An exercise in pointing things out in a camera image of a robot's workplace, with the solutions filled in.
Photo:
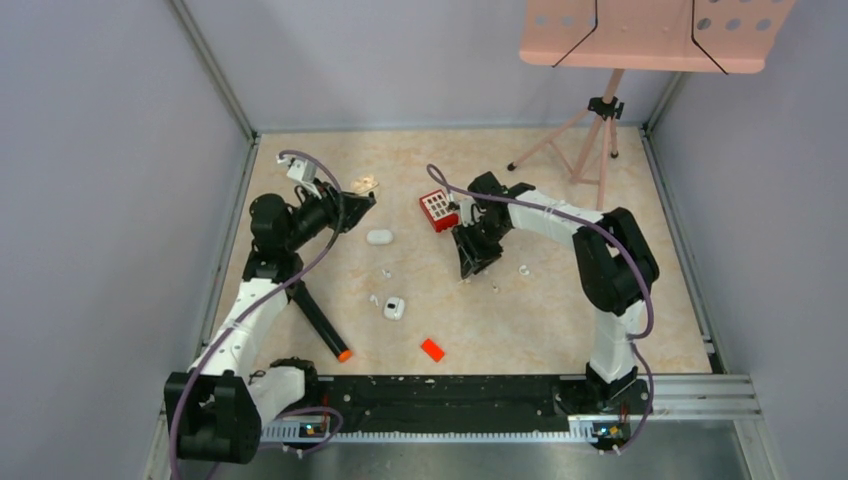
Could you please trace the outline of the beige earbud case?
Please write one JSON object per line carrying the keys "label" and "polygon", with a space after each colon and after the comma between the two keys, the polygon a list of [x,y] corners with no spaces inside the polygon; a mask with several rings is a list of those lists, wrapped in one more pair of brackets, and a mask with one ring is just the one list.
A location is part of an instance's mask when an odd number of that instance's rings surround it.
{"label": "beige earbud case", "polygon": [[355,194],[364,195],[377,189],[379,181],[373,175],[363,175],[355,178],[350,186]]}

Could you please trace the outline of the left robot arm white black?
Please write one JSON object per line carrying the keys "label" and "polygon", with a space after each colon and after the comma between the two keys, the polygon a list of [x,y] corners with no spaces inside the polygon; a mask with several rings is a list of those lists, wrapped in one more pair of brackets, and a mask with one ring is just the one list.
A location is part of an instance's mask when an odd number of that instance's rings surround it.
{"label": "left robot arm white black", "polygon": [[286,408],[308,413],[319,404],[320,386],[306,360],[282,360],[260,378],[250,377],[265,335],[290,304],[306,316],[341,362],[352,355],[311,296],[309,270],[298,250],[325,229],[349,232],[376,204],[372,193],[340,191],[315,180],[296,187],[294,206],[278,194],[249,206],[249,252],[236,300],[211,343],[185,372],[164,385],[173,462],[200,460],[246,464],[259,449],[261,433]]}

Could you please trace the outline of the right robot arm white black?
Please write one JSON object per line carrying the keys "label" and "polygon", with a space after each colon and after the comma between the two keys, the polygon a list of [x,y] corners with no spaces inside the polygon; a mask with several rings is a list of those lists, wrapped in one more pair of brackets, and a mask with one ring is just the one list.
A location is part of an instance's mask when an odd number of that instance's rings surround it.
{"label": "right robot arm white black", "polygon": [[535,186],[501,184],[486,172],[448,197],[459,222],[451,230],[460,275],[467,279],[488,268],[503,253],[501,241],[523,230],[572,249],[584,295],[595,309],[595,334],[586,365],[586,397],[600,412],[612,412],[627,397],[638,368],[632,342],[651,315],[650,292],[659,267],[633,214],[625,208],[587,210],[551,198]]}

